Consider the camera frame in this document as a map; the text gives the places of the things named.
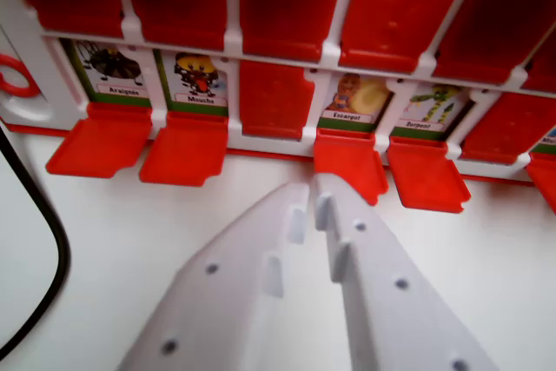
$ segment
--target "black cable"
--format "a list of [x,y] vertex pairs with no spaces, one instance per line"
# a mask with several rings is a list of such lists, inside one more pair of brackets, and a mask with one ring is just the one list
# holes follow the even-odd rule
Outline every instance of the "black cable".
[[43,215],[44,220],[50,226],[58,248],[58,266],[56,267],[56,273],[54,274],[54,278],[52,279],[49,289],[43,299],[38,303],[38,306],[36,306],[33,313],[31,313],[27,321],[25,321],[25,323],[19,328],[19,330],[17,330],[10,340],[0,348],[1,361],[8,356],[10,352],[13,351],[25,338],[25,336],[27,336],[27,334],[35,327],[52,302],[56,299],[57,294],[63,287],[68,271],[70,270],[71,255],[68,236],[66,236],[65,230],[63,229],[62,223],[58,219],[56,212],[35,184],[27,169],[23,166],[23,163],[19,159],[19,156],[17,156],[16,151],[11,146],[10,141],[2,129],[0,129],[0,134],[0,150],[2,150],[4,158],[11,166],[11,169],[14,170],[14,173],[16,173],[17,178],[25,187],[27,193],[29,193],[30,198],[33,202],[35,202],[36,206]]

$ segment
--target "red ring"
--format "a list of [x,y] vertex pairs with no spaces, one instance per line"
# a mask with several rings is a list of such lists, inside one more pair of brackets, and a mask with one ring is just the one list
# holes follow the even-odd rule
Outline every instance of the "red ring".
[[23,64],[21,61],[16,60],[16,58],[12,56],[5,56],[4,54],[0,54],[0,65],[5,65],[6,67],[14,69],[23,77],[25,77],[27,83],[29,83],[29,86],[27,87],[17,87],[6,82],[2,74],[0,74],[0,89],[4,90],[6,93],[12,96],[18,97],[33,97],[41,93],[41,90],[36,85],[32,75],[27,70],[27,67],[25,67],[25,64]]

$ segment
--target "white table surface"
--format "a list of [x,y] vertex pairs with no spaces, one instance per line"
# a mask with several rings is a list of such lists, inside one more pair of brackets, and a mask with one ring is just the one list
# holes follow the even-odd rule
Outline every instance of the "white table surface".
[[[277,186],[307,181],[309,162],[227,156],[200,189],[141,183],[141,161],[110,180],[51,176],[62,141],[10,135],[69,235],[61,296],[0,369],[114,370],[176,270]],[[390,191],[376,210],[419,269],[502,370],[556,368],[556,216],[535,188],[467,181],[463,214],[405,209]],[[27,318],[54,274],[50,230],[0,157],[0,343]],[[308,228],[285,254],[261,370],[349,370],[340,288],[324,234]]]

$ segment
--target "spider card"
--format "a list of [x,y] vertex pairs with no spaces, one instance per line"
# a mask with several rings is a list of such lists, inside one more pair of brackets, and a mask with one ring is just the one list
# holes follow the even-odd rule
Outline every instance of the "spider card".
[[392,136],[443,141],[470,106],[468,89],[421,83],[396,123]]
[[155,50],[155,59],[168,109],[228,116],[226,73],[214,66],[215,58]]
[[137,61],[113,43],[61,39],[91,102],[150,106]]
[[318,127],[373,132],[390,95],[384,79],[334,74]]

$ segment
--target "small hole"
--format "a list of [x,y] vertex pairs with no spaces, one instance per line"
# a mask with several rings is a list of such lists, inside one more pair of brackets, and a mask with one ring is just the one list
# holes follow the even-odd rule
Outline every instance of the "small hole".
[[363,232],[367,230],[367,225],[365,224],[364,221],[360,221],[359,219],[357,219],[354,221],[354,228],[356,228],[360,232]]
[[168,339],[162,344],[161,352],[164,355],[172,355],[177,349],[177,341],[175,339]]
[[207,272],[207,274],[214,274],[216,271],[218,271],[218,264],[209,264],[206,268],[205,271]]
[[469,371],[467,363],[463,360],[456,360],[452,362],[452,369],[454,371]]
[[400,290],[407,290],[409,288],[409,282],[405,278],[399,278],[395,284]]

